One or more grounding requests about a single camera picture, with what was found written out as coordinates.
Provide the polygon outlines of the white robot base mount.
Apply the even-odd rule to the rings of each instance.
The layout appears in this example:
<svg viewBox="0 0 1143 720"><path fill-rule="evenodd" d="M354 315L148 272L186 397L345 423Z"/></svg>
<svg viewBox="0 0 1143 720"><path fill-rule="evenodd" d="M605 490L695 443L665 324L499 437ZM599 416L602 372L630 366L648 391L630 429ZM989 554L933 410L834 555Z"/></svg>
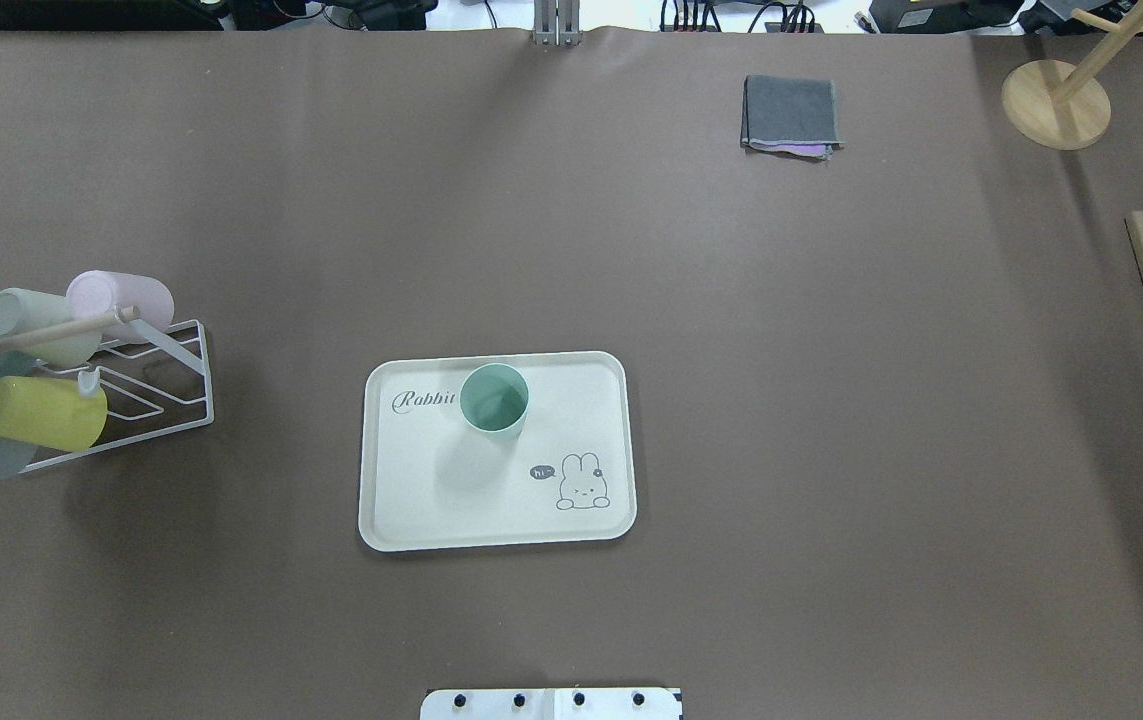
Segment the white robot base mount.
<svg viewBox="0 0 1143 720"><path fill-rule="evenodd" d="M679 689L563 687L438 689L419 719L682 719Z"/></svg>

